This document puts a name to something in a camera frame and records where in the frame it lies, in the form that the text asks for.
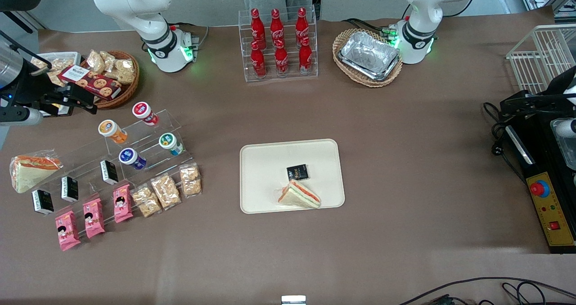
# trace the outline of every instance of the control panel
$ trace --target control panel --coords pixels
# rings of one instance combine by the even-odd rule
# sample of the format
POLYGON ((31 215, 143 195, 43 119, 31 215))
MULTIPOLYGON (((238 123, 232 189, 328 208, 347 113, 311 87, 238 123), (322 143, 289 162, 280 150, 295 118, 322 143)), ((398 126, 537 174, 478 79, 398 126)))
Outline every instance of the control panel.
POLYGON ((574 246, 574 238, 558 203, 548 172, 526 179, 542 229, 550 246, 574 246))

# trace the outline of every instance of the brown table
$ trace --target brown table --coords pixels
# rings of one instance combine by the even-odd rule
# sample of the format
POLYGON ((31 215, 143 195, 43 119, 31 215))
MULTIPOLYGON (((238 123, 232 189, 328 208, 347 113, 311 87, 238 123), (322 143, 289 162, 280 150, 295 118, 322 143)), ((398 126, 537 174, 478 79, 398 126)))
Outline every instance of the brown table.
MULTIPOLYGON (((527 191, 490 153, 492 122, 481 112, 482 102, 518 90, 504 55, 552 22, 549 9, 446 18, 428 57, 376 90, 332 61, 343 22, 319 22, 318 79, 264 84, 244 81, 234 27, 211 29, 198 62, 172 75, 140 51, 135 32, 42 32, 42 51, 135 55, 141 86, 122 108, 10 129, 0 154, 2 303, 277 304, 280 295, 304 294, 311 305, 394 305, 448 281, 496 275, 573 290, 576 258, 547 254, 527 191), (61 252, 52 217, 33 213, 30 196, 10 187, 10 158, 90 143, 103 119, 131 123, 136 100, 183 123, 204 193, 61 252), (242 213, 244 145, 325 138, 339 145, 342 207, 242 213)), ((504 301, 494 281, 446 292, 504 301)))

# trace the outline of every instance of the acrylic bottle rack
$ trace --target acrylic bottle rack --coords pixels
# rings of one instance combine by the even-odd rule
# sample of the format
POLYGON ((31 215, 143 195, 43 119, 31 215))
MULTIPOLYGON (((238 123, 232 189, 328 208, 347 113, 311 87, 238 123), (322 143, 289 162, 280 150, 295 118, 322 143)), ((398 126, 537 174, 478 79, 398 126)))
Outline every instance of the acrylic bottle rack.
MULTIPOLYGON (((85 236, 83 230, 84 210, 82 208, 84 203, 100 198, 106 225, 114 219, 114 209, 111 201, 115 189, 125 184, 130 184, 130 189, 134 189, 165 172, 174 180, 180 191, 180 196, 183 197, 178 166, 191 162, 193 156, 187 149, 189 147, 186 145, 186 140, 177 131, 181 128, 180 123, 167 110, 162 110, 156 114, 159 121, 155 126, 148 126, 144 122, 138 121, 124 127, 123 130, 128 134, 128 139, 123 144, 116 144, 111 139, 102 137, 59 157, 63 167, 32 189, 32 191, 41 189, 50 193, 54 212, 47 216, 56 217, 67 211, 74 211, 80 237, 83 237, 85 236), (172 155, 169 150, 160 147, 158 139, 164 133, 174 134, 177 141, 183 143, 185 150, 179 155, 172 155), (138 155, 146 159, 146 167, 136 170, 121 164, 118 160, 118 155, 124 148, 135 149, 138 155), (119 183, 108 184, 103 182, 99 165, 103 160, 107 160, 116 166, 119 183), (70 203, 60 198, 62 186, 60 178, 64 176, 69 176, 78 181, 78 201, 70 203)), ((137 212, 136 209, 138 207, 132 205, 132 210, 137 212)))
MULTIPOLYGON (((312 49, 312 68, 308 75, 300 73, 300 56, 299 49, 296 47, 296 21, 298 20, 298 9, 300 6, 288 7, 287 12, 280 14, 280 20, 284 25, 284 48, 288 52, 288 75, 284 78, 303 78, 318 76, 318 45, 317 45, 317 27, 316 13, 314 6, 304 6, 306 8, 306 20, 308 20, 308 37, 310 38, 310 48, 312 49)), ((246 82, 266 81, 272 79, 282 79, 276 74, 276 61, 274 59, 274 45, 270 35, 270 23, 272 22, 271 12, 260 12, 260 18, 265 26, 266 49, 262 51, 266 65, 266 76, 258 79, 252 67, 252 17, 250 10, 241 10, 238 12, 238 30, 240 33, 240 49, 242 51, 242 61, 244 68, 244 79, 246 82)))

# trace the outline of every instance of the pink snack package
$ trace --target pink snack package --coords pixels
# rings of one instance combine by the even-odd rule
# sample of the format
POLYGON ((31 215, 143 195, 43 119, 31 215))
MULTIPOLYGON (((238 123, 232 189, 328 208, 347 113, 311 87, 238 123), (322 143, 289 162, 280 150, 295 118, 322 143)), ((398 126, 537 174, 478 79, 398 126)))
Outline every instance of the pink snack package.
POLYGON ((89 239, 98 233, 106 232, 104 230, 104 218, 102 217, 100 198, 84 204, 84 225, 86 227, 86 236, 89 239))
POLYGON ((114 190, 114 193, 112 194, 112 200, 114 202, 114 221, 116 223, 125 221, 133 216, 128 186, 130 186, 130 184, 121 186, 114 190))
POLYGON ((58 230, 58 242, 62 251, 80 243, 78 230, 76 229, 76 216, 73 211, 68 211, 56 217, 56 229, 58 230))

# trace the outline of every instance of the small black box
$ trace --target small black box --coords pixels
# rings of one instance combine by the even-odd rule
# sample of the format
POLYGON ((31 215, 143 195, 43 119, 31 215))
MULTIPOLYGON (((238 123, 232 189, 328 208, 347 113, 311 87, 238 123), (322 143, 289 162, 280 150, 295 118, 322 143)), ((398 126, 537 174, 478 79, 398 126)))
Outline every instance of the small black box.
POLYGON ((60 195, 65 201, 78 201, 78 180, 70 177, 62 177, 62 194, 60 195))
POLYGON ((35 190, 32 192, 32 200, 34 201, 35 212, 48 215, 54 211, 52 197, 49 192, 40 189, 35 190))
POLYGON ((100 162, 100 169, 102 170, 102 180, 104 180, 105 183, 118 183, 118 173, 116 172, 116 166, 114 166, 112 162, 102 160, 100 162))
POLYGON ((286 168, 288 171, 288 180, 302 180, 308 179, 308 170, 306 169, 306 164, 301 164, 299 166, 286 168))

